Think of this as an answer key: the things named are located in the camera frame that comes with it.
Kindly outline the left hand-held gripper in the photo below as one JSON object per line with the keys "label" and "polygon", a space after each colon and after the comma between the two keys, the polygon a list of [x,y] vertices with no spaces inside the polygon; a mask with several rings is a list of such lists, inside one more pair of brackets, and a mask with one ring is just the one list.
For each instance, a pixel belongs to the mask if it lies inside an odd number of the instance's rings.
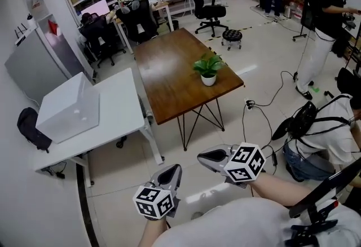
{"label": "left hand-held gripper", "polygon": [[179,164],[166,166],[152,176],[155,185],[165,185],[167,189],[140,186],[133,196],[137,212],[148,220],[159,220],[166,216],[173,217],[180,199],[172,193],[181,183],[182,167]]}

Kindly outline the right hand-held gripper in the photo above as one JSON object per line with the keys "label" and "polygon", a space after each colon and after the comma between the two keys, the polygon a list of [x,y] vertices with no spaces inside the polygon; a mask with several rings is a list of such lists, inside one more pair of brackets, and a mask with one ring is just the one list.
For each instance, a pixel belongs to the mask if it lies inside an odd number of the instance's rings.
{"label": "right hand-held gripper", "polygon": [[[221,150],[226,156],[207,157],[206,153]],[[260,147],[256,144],[241,143],[232,154],[232,145],[216,145],[199,153],[199,163],[207,169],[227,175],[233,184],[255,181],[266,163]]]}

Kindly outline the green potted plant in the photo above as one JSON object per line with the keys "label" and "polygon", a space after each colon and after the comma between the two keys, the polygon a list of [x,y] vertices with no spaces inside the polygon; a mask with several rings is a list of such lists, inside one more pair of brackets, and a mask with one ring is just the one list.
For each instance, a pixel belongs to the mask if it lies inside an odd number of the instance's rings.
{"label": "green potted plant", "polygon": [[205,86],[213,86],[217,79],[217,73],[225,66],[220,55],[204,54],[201,59],[193,63],[193,70],[198,72]]}

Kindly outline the person's left forearm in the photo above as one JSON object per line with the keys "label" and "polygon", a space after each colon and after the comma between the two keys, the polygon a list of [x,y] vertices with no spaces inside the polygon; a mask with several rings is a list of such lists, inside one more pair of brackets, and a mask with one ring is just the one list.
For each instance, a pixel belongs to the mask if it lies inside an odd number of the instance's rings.
{"label": "person's left forearm", "polygon": [[165,217],[159,220],[148,220],[138,247],[152,247],[156,240],[168,230]]}

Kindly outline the person's right forearm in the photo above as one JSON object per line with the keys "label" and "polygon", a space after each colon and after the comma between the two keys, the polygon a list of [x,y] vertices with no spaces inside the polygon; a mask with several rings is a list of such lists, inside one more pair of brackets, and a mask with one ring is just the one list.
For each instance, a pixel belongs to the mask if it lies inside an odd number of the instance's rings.
{"label": "person's right forearm", "polygon": [[293,206],[311,193],[311,189],[282,180],[268,173],[260,173],[258,178],[248,183],[265,199],[283,206]]}

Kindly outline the person's grey shirt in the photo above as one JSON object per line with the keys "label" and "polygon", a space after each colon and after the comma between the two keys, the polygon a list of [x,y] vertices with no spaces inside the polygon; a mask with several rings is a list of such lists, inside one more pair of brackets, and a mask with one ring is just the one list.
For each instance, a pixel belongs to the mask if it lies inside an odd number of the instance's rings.
{"label": "person's grey shirt", "polygon": [[[328,216],[337,220],[330,230],[316,234],[319,247],[361,247],[361,216],[339,205]],[[203,216],[165,231],[152,247],[285,247],[293,225],[288,209],[259,197],[238,199]]]}

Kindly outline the brown wooden table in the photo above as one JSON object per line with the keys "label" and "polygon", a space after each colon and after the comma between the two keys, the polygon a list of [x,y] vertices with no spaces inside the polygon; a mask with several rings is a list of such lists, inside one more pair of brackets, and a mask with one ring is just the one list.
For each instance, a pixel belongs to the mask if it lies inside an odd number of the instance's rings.
{"label": "brown wooden table", "polygon": [[176,119],[185,151],[192,136],[186,134],[185,115],[194,112],[197,118],[202,117],[202,109],[210,102],[244,85],[230,67],[224,66],[218,70],[215,83],[206,86],[193,64],[203,55],[215,56],[215,52],[184,28],[138,45],[134,55],[156,123]]}

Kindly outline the white desk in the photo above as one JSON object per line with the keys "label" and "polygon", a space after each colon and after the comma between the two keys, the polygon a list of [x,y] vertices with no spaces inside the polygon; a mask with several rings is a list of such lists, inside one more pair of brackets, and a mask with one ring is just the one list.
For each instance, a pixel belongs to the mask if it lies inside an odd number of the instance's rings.
{"label": "white desk", "polygon": [[49,153],[34,155],[35,171],[71,160],[83,166],[86,184],[91,186],[89,163],[85,154],[136,131],[140,131],[149,141],[156,163],[163,164],[148,119],[142,113],[132,70],[125,69],[93,86],[100,94],[99,125],[59,144],[52,141]]}

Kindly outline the white storage box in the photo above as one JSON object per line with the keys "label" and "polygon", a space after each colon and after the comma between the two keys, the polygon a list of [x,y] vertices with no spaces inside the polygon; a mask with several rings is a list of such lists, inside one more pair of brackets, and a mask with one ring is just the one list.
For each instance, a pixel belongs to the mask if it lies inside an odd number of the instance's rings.
{"label": "white storage box", "polygon": [[36,129],[59,144],[99,125],[99,91],[81,72],[48,93]]}

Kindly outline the black round wheeled stool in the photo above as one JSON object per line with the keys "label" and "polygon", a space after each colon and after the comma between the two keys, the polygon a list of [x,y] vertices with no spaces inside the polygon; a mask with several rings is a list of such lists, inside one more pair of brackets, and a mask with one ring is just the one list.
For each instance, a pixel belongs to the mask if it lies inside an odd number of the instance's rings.
{"label": "black round wheeled stool", "polygon": [[243,34],[239,30],[234,29],[226,29],[222,33],[222,41],[221,45],[224,46],[225,42],[228,42],[227,50],[230,51],[232,43],[237,43],[239,50],[241,49],[241,40],[243,38]]}

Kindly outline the yellow black hazard tape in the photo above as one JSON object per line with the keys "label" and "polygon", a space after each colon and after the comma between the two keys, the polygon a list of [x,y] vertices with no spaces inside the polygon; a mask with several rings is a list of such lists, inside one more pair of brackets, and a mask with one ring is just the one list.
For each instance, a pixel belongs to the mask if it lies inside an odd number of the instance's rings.
{"label": "yellow black hazard tape", "polygon": [[252,27],[241,28],[239,30],[234,30],[234,29],[225,30],[221,36],[215,36],[213,38],[209,38],[205,42],[212,41],[218,38],[221,38],[223,41],[226,40],[229,42],[240,42],[243,38],[242,31],[248,29],[252,29]]}

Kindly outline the black office chair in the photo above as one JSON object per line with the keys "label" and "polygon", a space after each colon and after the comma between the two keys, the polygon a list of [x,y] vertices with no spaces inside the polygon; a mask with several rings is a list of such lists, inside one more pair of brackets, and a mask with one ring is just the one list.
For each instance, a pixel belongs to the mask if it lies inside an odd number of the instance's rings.
{"label": "black office chair", "polygon": [[126,52],[124,49],[118,48],[116,37],[104,15],[100,16],[96,22],[82,25],[80,33],[85,37],[90,51],[99,59],[98,67],[105,59],[109,59],[111,66],[114,66],[113,55],[118,51]]}
{"label": "black office chair", "polygon": [[125,24],[128,38],[137,44],[149,41],[159,34],[148,0],[140,0],[139,8],[127,14],[123,14],[119,8],[116,15]]}
{"label": "black office chair", "polygon": [[225,6],[215,4],[216,0],[210,1],[211,5],[205,5],[204,0],[193,0],[195,5],[195,17],[199,20],[205,19],[205,21],[200,22],[200,27],[195,30],[195,34],[198,34],[199,30],[211,28],[211,36],[215,37],[215,27],[225,28],[225,30],[229,30],[229,27],[222,25],[219,22],[219,18],[226,16]]}

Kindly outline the black swivel chair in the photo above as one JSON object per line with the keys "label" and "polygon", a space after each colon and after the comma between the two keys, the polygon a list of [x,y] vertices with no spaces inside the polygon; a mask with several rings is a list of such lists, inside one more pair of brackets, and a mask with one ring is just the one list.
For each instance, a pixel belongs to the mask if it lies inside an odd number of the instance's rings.
{"label": "black swivel chair", "polygon": [[335,80],[341,94],[361,96],[361,75],[356,71],[341,68]]}

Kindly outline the wooden-top office desk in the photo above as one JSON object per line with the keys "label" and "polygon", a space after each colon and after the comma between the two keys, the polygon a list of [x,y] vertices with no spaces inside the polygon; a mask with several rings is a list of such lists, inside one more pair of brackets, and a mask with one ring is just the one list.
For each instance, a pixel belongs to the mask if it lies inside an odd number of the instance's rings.
{"label": "wooden-top office desk", "polygon": [[[169,3],[168,2],[160,2],[156,6],[152,5],[151,10],[152,11],[158,11],[160,14],[161,14],[161,12],[163,10],[165,10],[167,19],[171,23],[172,19],[171,19],[171,14],[170,14]],[[128,37],[126,36],[126,34],[125,34],[124,30],[123,30],[123,27],[122,27],[123,22],[120,19],[118,19],[116,15],[112,18],[111,22],[114,24],[114,26],[115,26],[115,28],[117,30],[117,34],[119,35],[120,40],[123,43],[123,45],[125,47],[127,47],[127,49],[129,50],[129,52],[131,54],[133,54],[134,51],[133,51],[133,49],[132,49],[132,47],[131,47],[131,45],[129,43]]]}

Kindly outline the silver refrigerator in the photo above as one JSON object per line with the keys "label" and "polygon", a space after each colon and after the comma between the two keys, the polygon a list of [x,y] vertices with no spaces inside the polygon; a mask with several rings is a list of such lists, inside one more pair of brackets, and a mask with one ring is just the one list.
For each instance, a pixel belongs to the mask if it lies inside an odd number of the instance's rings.
{"label": "silver refrigerator", "polygon": [[32,101],[42,103],[45,95],[82,72],[88,72],[79,61],[68,41],[50,33],[48,20],[56,22],[52,14],[37,22],[37,28],[22,41],[5,62],[5,67],[20,90]]}

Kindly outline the red paper flag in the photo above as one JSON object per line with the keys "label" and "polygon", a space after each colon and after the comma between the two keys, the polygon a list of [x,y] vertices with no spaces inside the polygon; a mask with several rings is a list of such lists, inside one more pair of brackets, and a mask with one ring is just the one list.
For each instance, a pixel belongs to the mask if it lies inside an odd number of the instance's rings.
{"label": "red paper flag", "polygon": [[50,33],[52,33],[55,36],[61,35],[61,30],[56,22],[53,22],[51,20],[48,20]]}

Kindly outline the white router black antennas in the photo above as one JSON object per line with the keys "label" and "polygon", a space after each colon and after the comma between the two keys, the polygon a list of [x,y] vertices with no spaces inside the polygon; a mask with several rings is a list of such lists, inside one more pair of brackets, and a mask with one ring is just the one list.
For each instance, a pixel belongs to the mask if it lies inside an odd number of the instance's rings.
{"label": "white router black antennas", "polygon": [[19,46],[22,41],[24,41],[27,36],[31,34],[34,30],[36,30],[37,26],[29,26],[26,27],[23,23],[21,23],[21,26],[17,26],[17,28],[14,30],[16,34],[17,40],[15,41],[15,45]]}

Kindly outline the white wall notice panel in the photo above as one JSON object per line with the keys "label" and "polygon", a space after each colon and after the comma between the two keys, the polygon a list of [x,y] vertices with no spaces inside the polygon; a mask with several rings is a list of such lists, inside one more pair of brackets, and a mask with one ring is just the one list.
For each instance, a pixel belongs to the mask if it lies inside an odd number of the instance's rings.
{"label": "white wall notice panel", "polygon": [[44,0],[25,0],[25,3],[35,21],[42,20],[49,14]]}

